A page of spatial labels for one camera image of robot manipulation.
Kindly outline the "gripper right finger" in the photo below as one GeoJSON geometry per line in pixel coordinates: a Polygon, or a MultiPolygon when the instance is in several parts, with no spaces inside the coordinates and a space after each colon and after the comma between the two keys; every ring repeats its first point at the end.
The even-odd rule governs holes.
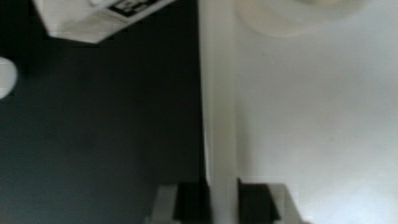
{"type": "Polygon", "coordinates": [[[238,181],[238,224],[309,224],[282,183],[238,181]]]}

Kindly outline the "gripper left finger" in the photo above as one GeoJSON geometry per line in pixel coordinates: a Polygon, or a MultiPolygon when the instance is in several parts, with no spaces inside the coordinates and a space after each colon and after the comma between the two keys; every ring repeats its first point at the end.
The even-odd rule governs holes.
{"type": "Polygon", "coordinates": [[[158,187],[143,224],[211,224],[209,187],[204,181],[158,187]]]}

